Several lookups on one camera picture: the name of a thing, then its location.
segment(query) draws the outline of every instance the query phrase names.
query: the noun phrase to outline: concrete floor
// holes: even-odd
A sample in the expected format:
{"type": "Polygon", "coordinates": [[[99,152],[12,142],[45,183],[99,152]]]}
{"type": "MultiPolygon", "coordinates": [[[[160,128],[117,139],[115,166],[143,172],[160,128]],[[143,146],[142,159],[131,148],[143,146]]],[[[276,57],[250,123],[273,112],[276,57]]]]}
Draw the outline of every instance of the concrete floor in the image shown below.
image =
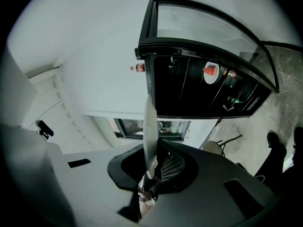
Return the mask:
{"type": "Polygon", "coordinates": [[[232,162],[240,162],[255,174],[270,152],[267,133],[274,131],[286,145],[285,160],[293,153],[294,129],[303,126],[303,54],[294,50],[268,46],[276,68],[280,93],[272,93],[250,118],[222,120],[210,140],[243,137],[226,145],[224,152],[232,162]]]}

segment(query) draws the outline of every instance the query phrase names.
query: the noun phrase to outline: mesh grille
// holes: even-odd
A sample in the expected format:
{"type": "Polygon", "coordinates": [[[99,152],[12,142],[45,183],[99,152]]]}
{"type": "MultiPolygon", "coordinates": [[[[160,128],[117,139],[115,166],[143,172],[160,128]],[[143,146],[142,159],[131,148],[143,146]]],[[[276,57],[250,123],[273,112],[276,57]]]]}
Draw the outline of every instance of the mesh grille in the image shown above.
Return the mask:
{"type": "Polygon", "coordinates": [[[184,169],[184,165],[184,160],[176,155],[166,157],[161,168],[162,181],[167,181],[178,175],[184,169]]]}

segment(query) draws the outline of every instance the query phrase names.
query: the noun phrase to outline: person's leg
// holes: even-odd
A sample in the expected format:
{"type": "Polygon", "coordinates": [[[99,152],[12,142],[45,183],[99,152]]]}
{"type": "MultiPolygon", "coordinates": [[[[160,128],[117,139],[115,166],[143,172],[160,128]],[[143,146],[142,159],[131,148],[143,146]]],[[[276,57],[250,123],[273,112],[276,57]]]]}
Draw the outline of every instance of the person's leg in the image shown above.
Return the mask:
{"type": "Polygon", "coordinates": [[[255,176],[264,176],[263,183],[278,193],[281,187],[280,181],[282,178],[286,148],[280,143],[279,137],[273,132],[268,133],[267,141],[271,151],[255,176]]]}
{"type": "Polygon", "coordinates": [[[303,128],[297,127],[294,131],[293,166],[282,175],[283,192],[302,190],[303,172],[303,128]]]}

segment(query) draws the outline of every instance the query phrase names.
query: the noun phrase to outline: black cabinet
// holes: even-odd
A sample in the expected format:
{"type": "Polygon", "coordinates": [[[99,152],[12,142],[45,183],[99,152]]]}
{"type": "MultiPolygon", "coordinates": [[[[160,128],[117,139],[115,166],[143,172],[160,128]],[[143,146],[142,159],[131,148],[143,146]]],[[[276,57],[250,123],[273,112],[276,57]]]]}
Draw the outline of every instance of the black cabinet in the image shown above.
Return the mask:
{"type": "Polygon", "coordinates": [[[247,117],[278,93],[264,44],[237,20],[198,2],[150,0],[135,54],[145,61],[158,117],[247,117]],[[215,68],[214,80],[206,67],[215,68]]]}

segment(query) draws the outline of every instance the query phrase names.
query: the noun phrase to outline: bottle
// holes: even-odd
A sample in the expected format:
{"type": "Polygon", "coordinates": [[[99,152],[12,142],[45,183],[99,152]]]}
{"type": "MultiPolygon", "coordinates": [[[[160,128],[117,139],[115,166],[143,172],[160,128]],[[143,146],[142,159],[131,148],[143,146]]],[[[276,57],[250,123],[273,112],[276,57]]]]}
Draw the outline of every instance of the bottle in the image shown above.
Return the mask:
{"type": "Polygon", "coordinates": [[[234,70],[228,70],[227,67],[221,67],[221,73],[223,76],[226,75],[227,71],[228,71],[227,74],[228,77],[235,78],[237,76],[237,73],[234,70]]]}
{"type": "Polygon", "coordinates": [[[145,64],[144,63],[136,64],[136,71],[137,72],[145,72],[145,64]]]}
{"type": "Polygon", "coordinates": [[[230,102],[230,103],[235,103],[235,104],[243,104],[244,102],[241,102],[239,99],[236,99],[236,98],[233,98],[233,97],[231,97],[231,96],[229,96],[228,98],[227,98],[227,101],[228,102],[230,102]]]}

